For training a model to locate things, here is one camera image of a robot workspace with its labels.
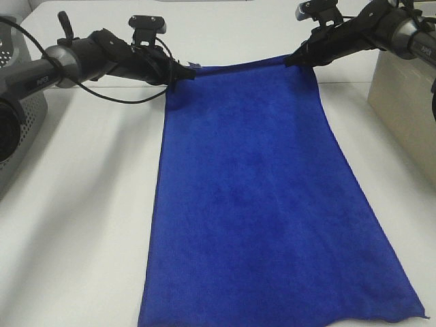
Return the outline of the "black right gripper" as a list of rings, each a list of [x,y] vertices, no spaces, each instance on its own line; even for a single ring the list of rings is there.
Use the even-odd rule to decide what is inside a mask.
[[[372,50],[371,39],[380,20],[395,8],[392,1],[371,1],[355,17],[340,25],[319,26],[308,40],[284,58],[284,65],[315,67],[362,50]]]

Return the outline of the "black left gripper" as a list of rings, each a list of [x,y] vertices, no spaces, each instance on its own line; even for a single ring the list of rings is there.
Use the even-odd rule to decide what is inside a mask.
[[[168,85],[175,91],[179,80],[194,80],[196,71],[176,63],[158,48],[131,46],[107,29],[93,33],[93,41],[107,59],[106,75],[141,80],[153,86]]]

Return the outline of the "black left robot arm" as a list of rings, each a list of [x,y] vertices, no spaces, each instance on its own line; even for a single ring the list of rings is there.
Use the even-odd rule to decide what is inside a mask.
[[[105,75],[159,86],[192,80],[196,73],[159,46],[131,45],[107,29],[86,38],[66,31],[57,45],[43,51],[41,59],[1,69],[1,160],[18,149],[27,120],[22,100],[54,85],[70,88]]]

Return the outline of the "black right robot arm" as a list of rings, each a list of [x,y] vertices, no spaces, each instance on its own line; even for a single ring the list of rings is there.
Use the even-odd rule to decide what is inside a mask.
[[[304,1],[296,8],[296,19],[308,18],[319,26],[284,58],[287,67],[325,66],[374,49],[435,66],[435,18],[423,16],[413,1],[370,1],[356,16],[342,15],[336,1]]]

